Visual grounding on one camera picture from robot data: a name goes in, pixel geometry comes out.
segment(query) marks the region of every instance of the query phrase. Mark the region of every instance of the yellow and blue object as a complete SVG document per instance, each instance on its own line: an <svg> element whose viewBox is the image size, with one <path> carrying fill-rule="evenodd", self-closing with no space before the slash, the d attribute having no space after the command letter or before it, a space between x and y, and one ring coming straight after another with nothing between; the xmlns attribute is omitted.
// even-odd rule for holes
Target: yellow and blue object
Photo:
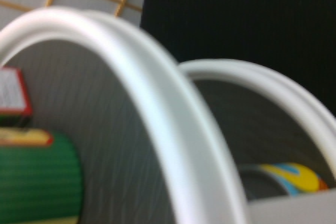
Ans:
<svg viewBox="0 0 336 224"><path fill-rule="evenodd" d="M291 196L328 189L319 175L297 163L262 164L258 167L271 175Z"/></svg>

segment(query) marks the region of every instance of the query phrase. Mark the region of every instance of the white curved tube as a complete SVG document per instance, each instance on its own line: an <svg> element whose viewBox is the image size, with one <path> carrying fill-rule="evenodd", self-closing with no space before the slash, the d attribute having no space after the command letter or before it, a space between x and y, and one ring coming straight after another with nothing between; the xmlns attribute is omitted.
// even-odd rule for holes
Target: white curved tube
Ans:
<svg viewBox="0 0 336 224"><path fill-rule="evenodd" d="M19 17L0 33L0 64L30 45L66 40L102 58L144 121L180 224L247 224L246 199L216 122L154 41L103 13L60 7Z"/></svg>
<svg viewBox="0 0 336 224"><path fill-rule="evenodd" d="M237 60L195 60L180 69L192 80L217 80L250 89L283 109L310 136L336 177L336 121L303 87L268 68Z"/></svg>

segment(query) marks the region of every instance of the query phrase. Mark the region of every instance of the white label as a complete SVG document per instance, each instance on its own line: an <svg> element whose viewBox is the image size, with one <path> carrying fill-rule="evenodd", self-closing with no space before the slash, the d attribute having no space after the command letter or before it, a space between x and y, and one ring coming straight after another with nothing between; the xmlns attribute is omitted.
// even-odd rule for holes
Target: white label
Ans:
<svg viewBox="0 0 336 224"><path fill-rule="evenodd" d="M24 92L13 69L0 70L0 109L25 109Z"/></svg>

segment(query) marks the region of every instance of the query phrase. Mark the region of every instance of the green object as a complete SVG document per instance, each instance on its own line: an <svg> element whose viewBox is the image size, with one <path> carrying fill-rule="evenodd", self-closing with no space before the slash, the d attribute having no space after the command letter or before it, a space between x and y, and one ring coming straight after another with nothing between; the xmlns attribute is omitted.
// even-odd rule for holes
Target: green object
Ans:
<svg viewBox="0 0 336 224"><path fill-rule="evenodd" d="M82 179L67 138L46 147L0 146L0 224L79 215Z"/></svg>

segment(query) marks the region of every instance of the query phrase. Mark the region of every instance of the dark background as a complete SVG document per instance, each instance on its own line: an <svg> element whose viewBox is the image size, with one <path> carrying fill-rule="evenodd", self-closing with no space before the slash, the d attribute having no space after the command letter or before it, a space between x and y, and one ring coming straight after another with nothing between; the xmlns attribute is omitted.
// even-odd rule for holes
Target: dark background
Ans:
<svg viewBox="0 0 336 224"><path fill-rule="evenodd" d="M336 114L334 0L145 0L141 27L178 62L255 62L294 79Z"/></svg>

